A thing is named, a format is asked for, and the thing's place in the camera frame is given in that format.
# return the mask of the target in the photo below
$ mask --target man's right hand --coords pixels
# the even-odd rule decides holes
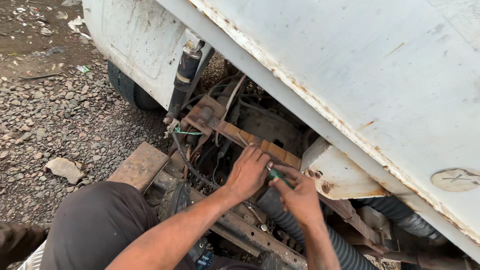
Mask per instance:
[[[287,174],[286,180],[293,186],[296,185],[294,189],[291,189],[279,178],[268,183],[280,191],[285,211],[290,211],[303,228],[307,225],[323,223],[324,218],[313,179],[292,167],[274,165],[273,168]]]

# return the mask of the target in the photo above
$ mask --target white truck body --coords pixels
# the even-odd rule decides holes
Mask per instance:
[[[320,193],[394,194],[480,262],[480,1],[83,6],[99,51],[164,108],[189,27],[332,145],[302,160],[324,173]],[[361,177],[325,193],[345,164]]]

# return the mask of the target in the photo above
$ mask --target white cable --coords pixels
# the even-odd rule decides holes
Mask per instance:
[[[227,113],[228,113],[228,109],[230,108],[230,105],[232,104],[232,100],[233,98],[235,97],[235,95],[237,94],[238,90],[240,89],[240,86],[242,85],[243,81],[245,80],[245,78],[247,77],[247,75],[243,75],[240,80],[239,80],[239,83],[237,83],[237,85],[235,86],[235,89],[233,89],[233,92],[232,92],[232,95],[230,96],[230,98],[228,99],[228,102],[227,102],[227,105],[225,106],[225,108],[227,109],[225,111],[225,113],[223,114],[222,116],[222,120],[225,120],[225,117],[227,116]],[[218,144],[218,132],[215,132],[215,145],[217,147],[220,147],[220,144]]]

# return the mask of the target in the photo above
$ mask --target screwdriver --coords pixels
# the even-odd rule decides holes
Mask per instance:
[[[248,145],[248,143],[241,137],[241,135],[239,133],[237,133],[236,136],[245,144],[245,146]],[[283,182],[285,182],[285,184],[287,184],[287,186],[289,188],[291,188],[291,189],[294,188],[294,187],[292,187],[292,185],[290,184],[289,181],[283,179],[283,175],[279,170],[272,169],[268,165],[265,165],[265,168],[267,168],[267,170],[268,170],[268,179],[269,180],[273,180],[273,179],[275,179],[275,177],[278,177],[278,178],[282,179]]]

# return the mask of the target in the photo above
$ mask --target dirt ground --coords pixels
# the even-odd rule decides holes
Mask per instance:
[[[81,5],[61,6],[62,0],[9,1],[0,0],[0,75],[7,78],[35,77],[66,71],[69,66],[102,61],[102,55],[79,34],[72,34],[67,23],[77,16],[83,18]],[[68,18],[55,15],[65,12]],[[42,28],[52,34],[44,36]],[[88,34],[85,25],[79,27]],[[42,55],[58,47],[50,56]]]

